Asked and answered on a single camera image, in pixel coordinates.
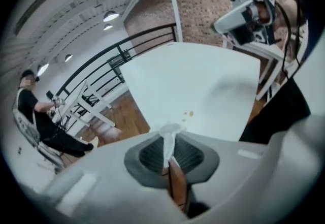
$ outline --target strap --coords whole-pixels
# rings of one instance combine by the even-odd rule
[[[18,99],[19,99],[19,95],[20,95],[20,93],[21,93],[23,90],[24,90],[24,88],[20,88],[20,89],[18,90],[18,92],[17,92],[17,98],[16,98],[17,109],[18,109]],[[37,128],[37,126],[36,126],[36,119],[35,119],[35,111],[34,111],[34,109],[32,109],[32,123],[31,123],[31,124],[34,125],[34,126]]]

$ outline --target white shoe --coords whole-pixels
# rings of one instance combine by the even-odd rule
[[[99,139],[98,137],[95,137],[94,139],[92,139],[89,143],[93,145],[93,148],[97,148],[98,147],[98,142],[99,142]]]

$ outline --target black cap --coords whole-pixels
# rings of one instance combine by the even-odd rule
[[[25,78],[28,75],[33,75],[35,78],[35,81],[38,82],[40,79],[39,77],[35,77],[35,74],[32,70],[26,70],[21,74],[20,80],[22,80],[23,78]]]

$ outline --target white wall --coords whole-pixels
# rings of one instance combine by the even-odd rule
[[[57,63],[51,64],[48,69],[40,77],[39,83],[35,90],[35,94],[38,99],[46,100],[46,92],[50,90],[53,94],[60,89],[60,87],[66,82],[66,80],[79,69],[86,61],[91,59],[94,55],[128,37],[128,34],[124,28],[124,25],[116,25],[117,28],[112,31],[104,31],[101,25],[95,26],[81,37],[73,41],[57,58]],[[132,48],[131,42],[125,43],[121,46],[122,50]],[[113,57],[118,53],[115,48],[110,52],[103,55],[100,59],[94,61],[90,66],[83,70],[67,87],[68,91],[71,91],[84,77],[86,77],[91,71],[97,68],[99,65],[104,63],[109,58]],[[72,54],[73,57],[68,61],[64,62],[65,56]],[[130,55],[135,55],[135,51],[131,50]],[[96,73],[89,77],[89,81],[93,82],[104,72],[110,70],[111,67],[107,64],[100,68]],[[98,88],[109,79],[115,76],[114,72],[108,73],[100,81],[98,81],[94,87]],[[107,84],[100,93],[103,94],[106,89],[113,87],[119,82],[116,78],[109,84]]]
[[[28,143],[16,127],[11,111],[16,94],[12,92],[0,104],[2,153],[17,181],[39,193],[54,177],[54,166]]]

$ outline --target white ceiling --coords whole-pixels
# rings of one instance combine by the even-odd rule
[[[94,25],[104,25],[105,12],[123,14],[130,1],[20,0],[0,52],[0,87],[15,86],[13,79],[22,70],[56,57],[77,36]]]

